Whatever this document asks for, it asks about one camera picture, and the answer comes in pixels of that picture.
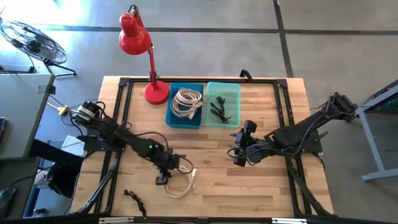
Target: electric fan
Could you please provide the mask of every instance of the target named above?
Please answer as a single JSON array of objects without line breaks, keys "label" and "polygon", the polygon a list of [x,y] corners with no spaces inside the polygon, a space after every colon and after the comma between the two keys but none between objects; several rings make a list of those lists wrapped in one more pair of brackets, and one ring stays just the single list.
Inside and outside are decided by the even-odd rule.
[{"label": "electric fan", "polygon": [[51,73],[49,66],[56,66],[72,72],[56,75],[56,77],[76,75],[74,70],[60,66],[67,61],[64,49],[38,29],[18,21],[3,21],[1,23],[1,34],[20,51],[42,61]]}]

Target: blue plastic bin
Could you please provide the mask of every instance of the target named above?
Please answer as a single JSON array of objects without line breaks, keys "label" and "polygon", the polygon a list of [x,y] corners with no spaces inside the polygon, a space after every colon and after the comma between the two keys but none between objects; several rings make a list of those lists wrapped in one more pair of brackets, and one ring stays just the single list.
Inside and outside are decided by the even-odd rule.
[{"label": "blue plastic bin", "polygon": [[[199,129],[201,124],[201,111],[204,107],[201,106],[192,119],[188,118],[179,118],[175,116],[170,109],[172,99],[177,94],[180,88],[188,88],[191,90],[199,91],[203,96],[203,85],[202,84],[193,84],[193,83],[172,83],[170,86],[170,95],[169,102],[167,103],[167,114],[166,114],[166,124],[172,128],[190,128],[190,129]],[[180,106],[180,109],[187,110],[186,106]]]},{"label": "blue plastic bin", "polygon": [[[219,109],[220,104],[217,102],[217,96],[225,97],[225,117],[231,117],[228,124],[224,124],[222,120],[210,109],[213,107],[210,103],[214,103]],[[237,128],[241,124],[241,85],[235,83],[218,83],[209,82],[206,90],[206,115],[205,124],[208,127],[218,128]]]}]

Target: coiled cable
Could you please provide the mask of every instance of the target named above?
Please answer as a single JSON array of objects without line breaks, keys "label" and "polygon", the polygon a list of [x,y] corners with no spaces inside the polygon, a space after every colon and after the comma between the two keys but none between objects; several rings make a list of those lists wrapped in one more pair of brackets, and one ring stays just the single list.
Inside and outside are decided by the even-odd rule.
[{"label": "coiled cable", "polygon": [[191,170],[188,170],[188,168],[184,167],[184,166],[180,166],[180,168],[174,169],[171,172],[171,175],[175,175],[175,174],[182,174],[182,173],[187,173],[185,174],[188,178],[188,186],[187,188],[182,191],[182,192],[176,192],[176,191],[172,191],[169,189],[169,186],[166,184],[164,186],[164,191],[166,192],[166,194],[171,197],[171,198],[180,198],[183,197],[184,195],[188,194],[189,192],[191,192],[191,190],[193,191],[194,194],[197,193],[197,187],[195,185],[194,178],[195,178],[195,174],[197,172],[197,170],[194,168],[192,170],[192,172],[190,172]]},{"label": "coiled cable", "polygon": [[[197,109],[203,105],[201,102],[202,95],[199,91],[180,88],[173,97],[170,104],[172,113],[179,118],[192,119]],[[189,107],[188,110],[180,110],[179,105]]]}]

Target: gray floor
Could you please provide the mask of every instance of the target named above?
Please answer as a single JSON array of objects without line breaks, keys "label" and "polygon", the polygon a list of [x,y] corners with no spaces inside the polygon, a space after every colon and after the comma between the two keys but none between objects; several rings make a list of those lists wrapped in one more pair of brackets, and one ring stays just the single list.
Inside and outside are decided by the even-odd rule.
[{"label": "gray floor", "polygon": [[[31,1],[9,5],[4,19],[35,24],[118,26],[131,1]],[[278,28],[272,0],[134,1],[147,27]],[[395,0],[279,0],[286,29],[398,30]],[[77,77],[58,78],[56,97],[67,105],[96,98],[104,75],[148,75],[147,55],[119,49],[117,32],[45,31],[68,54],[65,66]],[[162,75],[286,77],[278,34],[150,33],[157,72]],[[311,107],[335,91],[361,105],[398,78],[398,36],[287,35],[294,77],[304,78]],[[29,59],[1,40],[0,62],[28,65]],[[35,60],[39,70],[40,62]],[[51,126],[59,126],[51,132]],[[361,123],[332,121],[321,128],[326,177],[335,213],[342,217],[398,222],[398,177],[368,184],[376,171]],[[78,132],[46,108],[37,138],[63,139]],[[390,160],[389,167],[398,167]]]}]

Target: translucent plastic bin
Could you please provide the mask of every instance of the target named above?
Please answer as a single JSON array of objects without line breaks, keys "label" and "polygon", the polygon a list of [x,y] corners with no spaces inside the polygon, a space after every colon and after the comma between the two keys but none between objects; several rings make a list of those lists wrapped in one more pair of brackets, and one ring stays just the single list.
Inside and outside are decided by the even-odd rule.
[{"label": "translucent plastic bin", "polygon": [[[214,109],[214,107],[212,107],[210,103],[213,103],[219,109],[221,109],[220,104],[217,102],[217,96],[225,97],[225,117],[231,117],[228,120],[228,124],[224,124],[217,115],[213,114],[210,111],[210,109]],[[205,109],[206,126],[219,128],[237,128],[241,124],[241,86],[235,83],[209,82],[207,84]]]}]

